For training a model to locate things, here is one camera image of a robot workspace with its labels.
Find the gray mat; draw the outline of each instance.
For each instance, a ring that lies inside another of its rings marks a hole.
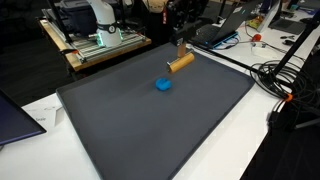
[[[169,75],[176,52],[166,44],[57,90],[103,179],[172,178],[253,85],[196,53]],[[170,90],[155,88],[161,77],[172,81]]]

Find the desk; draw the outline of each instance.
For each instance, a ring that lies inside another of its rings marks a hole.
[[[48,34],[48,36],[52,39],[54,44],[58,47],[59,50],[68,49],[69,47],[66,45],[66,43],[59,37],[57,32],[54,31],[54,29],[48,24],[47,20],[40,20],[40,26],[43,29],[44,33]],[[100,57],[97,60],[94,61],[88,61],[85,63],[81,63],[80,60],[73,54],[67,54],[66,60],[67,63],[71,66],[72,70],[74,71],[80,71],[82,69],[91,67],[93,65],[96,65],[98,63],[104,62],[106,60],[112,59],[114,57],[120,56],[122,54],[134,51],[136,49],[142,48],[144,46],[147,46],[151,44],[151,39],[147,38],[145,41],[141,41],[141,43],[130,46],[128,48],[122,49],[120,51],[104,55]]]
[[[311,39],[316,39],[319,34],[315,33],[311,36],[313,36]],[[242,52],[242,49],[236,51],[237,48],[240,46],[230,50],[234,53],[241,53],[239,57],[245,59],[247,64],[263,60],[253,56],[250,51],[250,53]],[[248,74],[248,71],[239,66],[208,54],[204,55]],[[267,134],[268,113],[278,101],[277,98],[268,95],[254,85],[209,135],[174,179],[239,179]],[[55,94],[31,103],[24,109],[47,106],[61,106]],[[4,147],[0,152],[2,180],[99,179],[64,111],[58,116],[57,121],[56,127],[47,134]]]

